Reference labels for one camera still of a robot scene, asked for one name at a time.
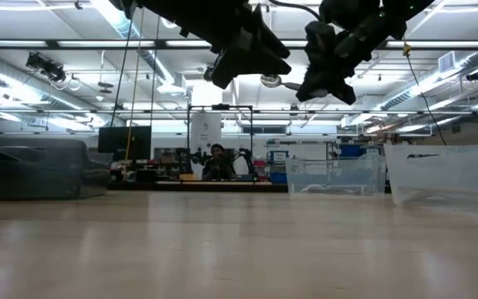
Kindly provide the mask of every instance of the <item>black monitor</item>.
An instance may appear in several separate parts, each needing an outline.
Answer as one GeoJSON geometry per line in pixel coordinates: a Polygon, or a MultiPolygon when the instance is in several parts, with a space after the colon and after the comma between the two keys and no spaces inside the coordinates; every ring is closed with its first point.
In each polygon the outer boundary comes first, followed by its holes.
{"type": "MultiPolygon", "coordinates": [[[[130,132],[129,160],[150,159],[150,126],[132,127],[130,132]]],[[[129,138],[129,127],[100,128],[100,153],[114,154],[114,161],[123,160],[129,138]]]]}

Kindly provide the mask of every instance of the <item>man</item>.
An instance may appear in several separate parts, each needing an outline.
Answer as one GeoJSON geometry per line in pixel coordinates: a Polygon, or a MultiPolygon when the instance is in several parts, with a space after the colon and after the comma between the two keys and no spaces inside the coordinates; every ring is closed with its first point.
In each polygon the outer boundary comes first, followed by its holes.
{"type": "Polygon", "coordinates": [[[202,171],[202,180],[231,180],[235,178],[233,160],[228,157],[222,145],[212,145],[212,156],[202,171]]]}

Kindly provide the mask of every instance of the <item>wire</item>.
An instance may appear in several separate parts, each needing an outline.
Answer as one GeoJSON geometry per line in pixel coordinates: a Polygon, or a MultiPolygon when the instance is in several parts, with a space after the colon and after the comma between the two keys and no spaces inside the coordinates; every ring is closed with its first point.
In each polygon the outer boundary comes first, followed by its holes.
{"type": "Polygon", "coordinates": [[[308,13],[315,16],[317,18],[317,20],[320,21],[320,15],[316,11],[311,9],[311,7],[306,7],[305,5],[299,5],[299,4],[294,4],[294,3],[280,2],[280,1],[277,1],[277,0],[269,0],[269,2],[273,3],[275,5],[281,6],[281,7],[290,7],[290,8],[297,8],[297,9],[305,10],[308,13]]]}
{"type": "MultiPolygon", "coordinates": [[[[141,13],[141,24],[139,28],[141,30],[141,34],[139,34],[139,43],[138,43],[138,51],[141,49],[141,40],[143,39],[143,20],[145,16],[145,10],[141,13]]],[[[129,151],[130,151],[130,139],[132,138],[132,117],[134,116],[134,106],[136,103],[136,87],[138,86],[138,74],[139,74],[139,55],[136,59],[136,80],[134,80],[134,90],[132,92],[132,109],[130,109],[130,119],[129,119],[129,137],[126,143],[126,152],[124,154],[124,159],[129,159],[129,151]]]]}
{"type": "Polygon", "coordinates": [[[429,107],[429,102],[427,101],[427,98],[425,97],[425,95],[423,94],[423,91],[422,91],[422,88],[420,87],[420,82],[418,82],[418,78],[416,77],[416,73],[414,72],[414,70],[412,69],[412,63],[411,63],[411,55],[407,53],[407,55],[405,55],[405,57],[407,58],[407,61],[408,61],[408,65],[409,67],[411,68],[411,73],[412,73],[412,76],[414,76],[414,81],[416,82],[416,84],[418,85],[418,89],[420,90],[420,94],[422,95],[422,98],[423,100],[425,101],[425,106],[427,107],[427,111],[429,111],[429,115],[431,116],[432,118],[432,121],[434,121],[435,125],[437,126],[437,130],[438,130],[438,134],[440,135],[440,138],[441,138],[441,142],[444,143],[444,145],[447,145],[446,143],[446,140],[444,139],[444,135],[442,135],[441,133],[441,130],[440,130],[440,126],[438,125],[438,122],[437,120],[435,119],[435,116],[432,114],[431,112],[431,108],[429,107]]]}
{"type": "Polygon", "coordinates": [[[31,80],[31,78],[38,72],[38,70],[35,70],[31,75],[29,75],[29,77],[23,82],[22,86],[24,86],[27,82],[29,82],[29,80],[31,80]]]}
{"type": "Polygon", "coordinates": [[[129,34],[126,37],[126,46],[124,46],[123,63],[121,64],[121,73],[119,74],[119,83],[117,84],[117,92],[115,94],[114,111],[112,112],[112,121],[110,122],[111,129],[114,126],[115,111],[117,110],[117,103],[120,99],[121,81],[123,80],[124,65],[126,64],[126,54],[129,51],[130,35],[132,33],[132,23],[134,23],[134,18],[130,20],[129,34]]]}
{"type": "MultiPolygon", "coordinates": [[[[158,18],[158,23],[156,24],[156,39],[158,40],[159,37],[159,18],[158,18]]],[[[150,93],[150,142],[149,142],[149,148],[153,148],[153,120],[154,120],[154,91],[155,91],[155,86],[156,86],[156,63],[158,61],[158,49],[154,50],[154,65],[153,65],[153,85],[152,85],[152,91],[150,93]]]]}
{"type": "Polygon", "coordinates": [[[69,88],[70,91],[78,91],[80,89],[80,87],[82,86],[82,82],[80,82],[80,79],[78,79],[78,78],[77,79],[71,78],[64,87],[56,86],[55,83],[53,83],[53,81],[49,81],[49,83],[51,83],[51,86],[55,87],[55,89],[58,90],[58,91],[63,91],[66,88],[69,88]],[[79,85],[77,87],[71,87],[70,84],[73,81],[79,82],[79,85]]]}

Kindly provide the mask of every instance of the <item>transparent plastic container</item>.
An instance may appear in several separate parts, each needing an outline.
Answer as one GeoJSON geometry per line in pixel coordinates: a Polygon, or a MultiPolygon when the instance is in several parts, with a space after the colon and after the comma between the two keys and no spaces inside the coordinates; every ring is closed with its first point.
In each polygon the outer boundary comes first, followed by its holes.
{"type": "Polygon", "coordinates": [[[286,161],[290,194],[377,197],[384,195],[384,157],[356,160],[286,161]]]}
{"type": "Polygon", "coordinates": [[[393,201],[478,203],[478,145],[385,145],[393,201]]]}

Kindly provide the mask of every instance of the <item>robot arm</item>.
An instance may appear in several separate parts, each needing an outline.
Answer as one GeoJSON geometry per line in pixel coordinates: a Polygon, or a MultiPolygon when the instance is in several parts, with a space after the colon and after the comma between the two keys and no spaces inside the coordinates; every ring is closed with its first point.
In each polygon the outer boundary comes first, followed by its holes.
{"type": "Polygon", "coordinates": [[[265,25],[261,6],[252,11],[248,0],[110,0],[130,19],[136,7],[146,7],[182,28],[180,35],[192,33],[212,45],[218,54],[211,74],[222,89],[232,79],[246,74],[290,72],[283,60],[289,50],[265,25]]]}
{"type": "MultiPolygon", "coordinates": [[[[211,74],[213,83],[226,88],[238,75],[286,75],[290,66],[283,59],[290,52],[262,20],[261,7],[252,11],[248,0],[110,0],[127,18],[136,7],[146,7],[212,45],[218,54],[211,74]]],[[[269,0],[276,5],[299,5],[269,0]]],[[[310,100],[327,91],[348,105],[355,102],[354,89],[345,79],[355,75],[361,61],[389,36],[401,40],[406,22],[434,0],[324,0],[313,21],[305,28],[305,52],[310,66],[297,89],[299,101],[310,100]],[[329,24],[343,29],[336,33],[329,24]]]]}
{"type": "Polygon", "coordinates": [[[389,36],[401,40],[406,22],[431,5],[433,0],[324,0],[320,20],[305,28],[305,52],[310,66],[296,93],[299,101],[313,98],[313,91],[327,90],[346,104],[355,102],[354,89],[345,78],[355,75],[361,61],[389,36]],[[343,28],[335,33],[333,23],[343,28]]]}
{"type": "Polygon", "coordinates": [[[248,174],[257,177],[256,169],[254,168],[254,164],[252,163],[252,152],[249,149],[240,148],[234,153],[233,161],[235,162],[241,157],[246,161],[248,174]]]}

